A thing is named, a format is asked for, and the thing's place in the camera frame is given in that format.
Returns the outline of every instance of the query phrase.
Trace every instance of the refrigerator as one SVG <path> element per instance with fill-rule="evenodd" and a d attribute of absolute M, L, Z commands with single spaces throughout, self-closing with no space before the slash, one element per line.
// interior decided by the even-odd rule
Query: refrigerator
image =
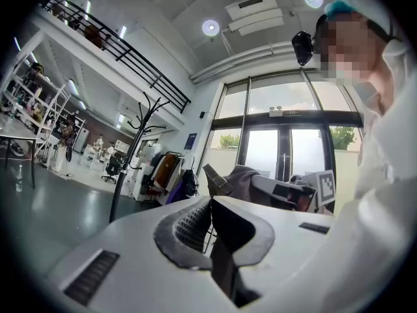
<path fill-rule="evenodd" d="M 78 133 L 77 140 L 72 148 L 75 152 L 81 153 L 85 142 L 87 141 L 87 136 L 89 135 L 89 131 L 86 128 L 82 128 Z"/>

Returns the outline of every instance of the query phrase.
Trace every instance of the coat rack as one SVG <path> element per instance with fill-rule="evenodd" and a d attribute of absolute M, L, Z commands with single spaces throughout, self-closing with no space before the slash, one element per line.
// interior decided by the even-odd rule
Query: coat rack
<path fill-rule="evenodd" d="M 119 198 L 120 198 L 120 192 L 122 190 L 122 186 L 123 186 L 123 181 L 124 178 L 126 177 L 126 170 L 130 164 L 130 161 L 132 160 L 132 157 L 135 153 L 135 149 L 139 143 L 139 140 L 142 138 L 142 135 L 146 132 L 150 132 L 153 128 L 166 128 L 166 127 L 159 127 L 156 125 L 151 125 L 150 127 L 146 127 L 147 123 L 149 122 L 149 119 L 151 118 L 151 116 L 158 111 L 159 108 L 165 106 L 166 104 L 170 103 L 169 101 L 158 105 L 159 101 L 161 100 L 161 98 L 159 98 L 155 104 L 153 106 L 151 106 L 151 101 L 149 100 L 148 95 L 146 95 L 145 92 L 143 92 L 143 94 L 145 95 L 147 101 L 148 101 L 148 112 L 146 113 L 145 116 L 143 116 L 142 114 L 142 108 L 141 108 L 141 103 L 139 102 L 139 111 L 141 114 L 141 117 L 139 117 L 138 115 L 136 115 L 137 119 L 139 119 L 139 126 L 138 127 L 134 127 L 132 122 L 129 121 L 128 124 L 134 128 L 135 130 L 138 130 L 138 132 L 136 133 L 136 136 L 133 140 L 133 143 L 130 145 L 129 150 L 126 154 L 126 158 L 122 163 L 122 169 L 120 171 L 119 174 L 119 178 L 117 179 L 117 184 L 116 184 L 116 189 L 115 189 L 115 193 L 113 195 L 113 201 L 111 202 L 111 210 L 110 210 L 110 219 L 109 222 L 113 222 L 116 218 L 116 213 L 117 213 L 117 206 L 119 204 Z"/>

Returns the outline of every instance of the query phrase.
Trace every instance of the green tree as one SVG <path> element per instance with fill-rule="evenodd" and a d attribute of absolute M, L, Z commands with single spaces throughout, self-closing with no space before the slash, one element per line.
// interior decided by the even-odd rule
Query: green tree
<path fill-rule="evenodd" d="M 350 143 L 356 140 L 353 127 L 336 127 L 331 128 L 334 149 L 347 150 Z"/>
<path fill-rule="evenodd" d="M 221 149 L 237 149 L 239 147 L 240 136 L 233 137 L 228 134 L 227 136 L 220 136 L 220 148 Z"/>

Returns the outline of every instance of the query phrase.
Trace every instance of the office chair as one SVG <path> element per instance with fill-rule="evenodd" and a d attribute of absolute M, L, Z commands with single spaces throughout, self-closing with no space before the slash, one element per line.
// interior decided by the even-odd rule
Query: office chair
<path fill-rule="evenodd" d="M 111 179 L 116 184 L 116 179 L 113 176 L 116 176 L 117 174 L 119 174 L 121 168 L 122 168 L 122 164 L 120 160 L 118 160 L 114 156 L 111 156 L 110 161 L 106 166 L 106 173 L 109 175 L 103 175 L 102 178 L 105 177 L 106 182 L 109 181 L 109 179 Z"/>

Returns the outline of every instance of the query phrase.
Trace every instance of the window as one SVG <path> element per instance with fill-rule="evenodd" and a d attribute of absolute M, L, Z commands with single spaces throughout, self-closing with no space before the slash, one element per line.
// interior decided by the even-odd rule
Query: window
<path fill-rule="evenodd" d="M 249 132 L 245 166 L 257 170 L 262 176 L 275 179 L 278 154 L 278 130 Z"/>
<path fill-rule="evenodd" d="M 246 90 L 246 82 L 228 87 L 217 118 L 243 115 L 246 100 Z"/>
<path fill-rule="evenodd" d="M 340 88 L 335 83 L 317 81 L 311 84 L 319 97 L 323 110 L 351 111 Z"/>
<path fill-rule="evenodd" d="M 337 216 L 346 202 L 353 200 L 358 178 L 358 156 L 362 139 L 358 128 L 330 127 L 336 158 L 336 203 Z"/>
<path fill-rule="evenodd" d="M 240 128 L 212 131 L 210 147 L 204 154 L 201 166 L 210 164 L 219 175 L 229 175 L 235 167 L 240 131 Z M 199 172 L 198 182 L 200 195 L 208 196 L 207 178 L 203 169 Z"/>
<path fill-rule="evenodd" d="M 253 88 L 250 92 L 248 114 L 269 112 L 269 107 L 282 110 L 316 110 L 313 95 L 305 82 L 281 83 Z"/>
<path fill-rule="evenodd" d="M 291 129 L 291 149 L 291 175 L 306 175 L 324 170 L 320 130 Z"/>

